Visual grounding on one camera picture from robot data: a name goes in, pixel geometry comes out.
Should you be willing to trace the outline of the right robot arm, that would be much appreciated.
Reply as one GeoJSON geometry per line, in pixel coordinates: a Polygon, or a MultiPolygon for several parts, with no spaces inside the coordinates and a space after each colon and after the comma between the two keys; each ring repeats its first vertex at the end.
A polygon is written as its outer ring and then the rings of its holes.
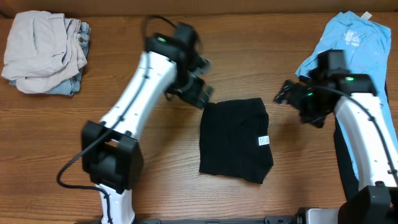
{"type": "Polygon", "coordinates": [[[302,123],[322,128],[333,113],[346,130],[357,163],[358,193],[340,208],[303,208],[294,223],[397,223],[397,151],[367,74],[351,72],[342,50],[318,54],[298,83],[286,80],[274,101],[298,109],[302,123]]]}

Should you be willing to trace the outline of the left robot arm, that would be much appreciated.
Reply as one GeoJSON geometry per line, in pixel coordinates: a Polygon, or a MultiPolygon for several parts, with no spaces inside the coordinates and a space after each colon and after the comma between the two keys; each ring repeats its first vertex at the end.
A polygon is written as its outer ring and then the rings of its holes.
{"type": "Polygon", "coordinates": [[[117,103],[99,123],[81,132],[82,168],[101,195],[101,223],[135,223],[132,191],[143,170],[139,139],[162,95],[175,95],[202,109],[213,91],[200,78],[210,66],[200,56],[196,30],[184,23],[173,36],[155,33],[145,39],[138,68],[117,103]]]}

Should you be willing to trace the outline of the black t-shirt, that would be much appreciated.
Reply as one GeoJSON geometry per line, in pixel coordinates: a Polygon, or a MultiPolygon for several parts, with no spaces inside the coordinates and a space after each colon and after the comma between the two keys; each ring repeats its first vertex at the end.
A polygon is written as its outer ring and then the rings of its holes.
{"type": "Polygon", "coordinates": [[[200,123],[200,168],[262,184],[274,165],[261,98],[208,103],[200,123]]]}

